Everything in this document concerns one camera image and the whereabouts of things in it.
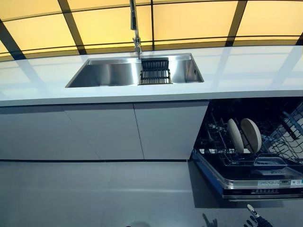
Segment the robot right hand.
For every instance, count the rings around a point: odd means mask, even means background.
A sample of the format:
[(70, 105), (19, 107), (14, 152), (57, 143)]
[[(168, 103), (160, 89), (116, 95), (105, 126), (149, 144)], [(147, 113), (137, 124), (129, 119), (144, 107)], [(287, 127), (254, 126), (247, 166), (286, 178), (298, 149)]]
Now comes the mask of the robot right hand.
[(243, 224), (244, 227), (273, 227), (269, 221), (257, 213), (252, 205), (248, 204), (247, 209), (250, 212), (250, 218)]

